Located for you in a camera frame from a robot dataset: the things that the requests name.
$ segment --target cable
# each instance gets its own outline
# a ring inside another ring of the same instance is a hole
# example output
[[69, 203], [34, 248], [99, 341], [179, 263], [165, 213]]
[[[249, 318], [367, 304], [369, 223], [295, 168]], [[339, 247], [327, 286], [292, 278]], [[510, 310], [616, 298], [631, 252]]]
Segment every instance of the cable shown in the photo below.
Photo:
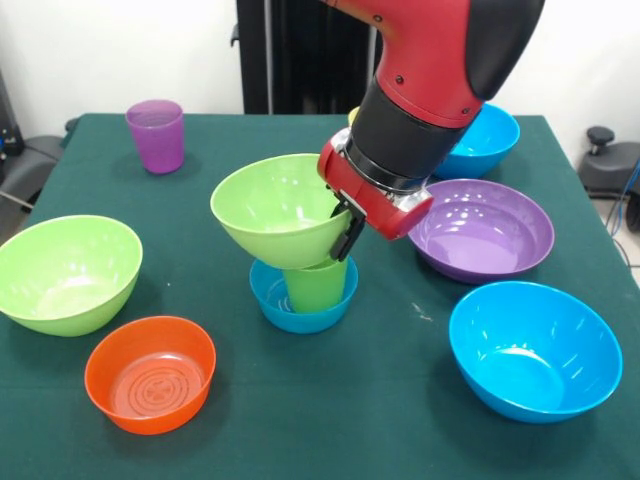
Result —
[[[631, 176], [629, 177], [629, 180], [627, 181], [627, 184], [624, 187], [623, 195], [626, 195], [629, 189], [631, 188], [631, 186], [635, 184], [636, 180], [638, 179], [639, 173], [640, 173], [640, 159], [636, 162], [636, 166], [634, 167], [633, 172], [631, 173]], [[621, 200], [618, 202], [618, 219], [617, 219], [617, 223], [614, 224], [613, 235], [618, 233], [618, 231], [620, 230], [620, 227], [622, 226], [623, 204], [624, 204], [624, 201], [621, 198]]]
[[17, 203], [18, 205], [20, 205], [22, 207], [28, 208], [29, 210], [33, 210], [33, 205], [31, 205], [28, 202], [25, 202], [24, 200], [20, 200], [18, 197], [14, 197], [10, 193], [3, 192], [2, 190], [0, 190], [0, 197], [4, 197], [7, 200], [11, 200], [12, 202]]
[[628, 268], [631, 268], [631, 260], [629, 260], [629, 255], [627, 255], [627, 251], [624, 249], [622, 244], [620, 244], [620, 242], [617, 241], [615, 238], [613, 239], [613, 241], [617, 245], [618, 249], [620, 250], [620, 253], [622, 253], [622, 256], [624, 257], [624, 263], [627, 264]]
[[631, 174], [627, 179], [627, 183], [625, 184], [624, 188], [618, 195], [618, 198], [616, 199], [616, 201], [613, 202], [613, 205], [609, 210], [609, 214], [607, 215], [607, 220], [605, 221], [605, 228], [607, 229], [607, 231], [609, 231], [609, 223], [613, 218], [613, 214], [614, 212], [616, 212], [616, 210], [618, 212], [618, 214], [614, 219], [614, 222], [610, 231], [611, 236], [614, 236], [615, 234], [617, 234], [618, 231], [620, 230], [620, 227], [622, 226], [622, 209], [624, 206], [624, 200], [627, 197], [627, 193], [629, 192], [631, 187], [638, 180], [638, 176], [640, 176], [640, 159], [636, 161], [636, 164], [634, 165], [633, 170], [631, 171]]

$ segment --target orange bowl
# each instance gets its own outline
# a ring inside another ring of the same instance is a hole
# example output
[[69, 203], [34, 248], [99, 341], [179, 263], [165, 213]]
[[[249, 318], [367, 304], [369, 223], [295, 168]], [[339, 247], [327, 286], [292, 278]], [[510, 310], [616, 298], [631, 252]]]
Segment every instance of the orange bowl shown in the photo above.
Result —
[[180, 317], [148, 317], [98, 344], [84, 382], [91, 401], [118, 427], [157, 435], [198, 413], [215, 367], [216, 350], [202, 327]]

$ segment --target lime green bowl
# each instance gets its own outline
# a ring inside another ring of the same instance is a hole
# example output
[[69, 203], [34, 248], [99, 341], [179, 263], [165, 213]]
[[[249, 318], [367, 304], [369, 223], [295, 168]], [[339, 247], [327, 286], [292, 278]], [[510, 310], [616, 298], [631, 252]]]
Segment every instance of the lime green bowl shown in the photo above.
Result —
[[36, 224], [0, 247], [0, 311], [37, 332], [85, 335], [123, 307], [141, 263], [140, 239], [111, 218]]
[[240, 247], [281, 269], [317, 265], [350, 220], [331, 218], [338, 200], [316, 170], [318, 154], [252, 163], [225, 178], [211, 195], [211, 211]]

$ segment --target dark green table cover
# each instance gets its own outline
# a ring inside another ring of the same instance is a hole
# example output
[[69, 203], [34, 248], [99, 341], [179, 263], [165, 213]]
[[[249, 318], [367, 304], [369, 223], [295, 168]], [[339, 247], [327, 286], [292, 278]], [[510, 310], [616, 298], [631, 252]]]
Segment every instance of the dark green table cover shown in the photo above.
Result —
[[[625, 373], [600, 408], [550, 426], [508, 421], [461, 378], [448, 346], [470, 290], [419, 261], [408, 239], [367, 229], [353, 255], [360, 286], [336, 327], [272, 327], [251, 295], [253, 261], [214, 220], [226, 175], [269, 156], [319, 152], [343, 116], [186, 118], [186, 164], [142, 170], [121, 115], [86, 115], [31, 223], [89, 213], [133, 227], [145, 249], [120, 314], [73, 339], [0, 322], [2, 479], [622, 479], [640, 478], [640, 295], [542, 117], [489, 176], [530, 195], [556, 229], [550, 257], [523, 278], [566, 290], [611, 325]], [[115, 327], [173, 314], [212, 336], [218, 367], [203, 410], [142, 437], [89, 401], [85, 362]]]

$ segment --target purple translucent cup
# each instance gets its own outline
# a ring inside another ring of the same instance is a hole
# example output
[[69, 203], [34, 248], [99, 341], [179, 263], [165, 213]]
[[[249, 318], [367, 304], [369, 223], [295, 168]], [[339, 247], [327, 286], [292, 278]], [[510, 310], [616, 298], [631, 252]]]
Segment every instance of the purple translucent cup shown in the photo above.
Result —
[[151, 173], [178, 170], [184, 163], [184, 115], [177, 103], [147, 100], [126, 113], [142, 165]]
[[409, 238], [443, 275], [468, 284], [506, 280], [538, 266], [553, 248], [551, 219], [517, 190], [472, 179], [427, 189], [433, 205]]

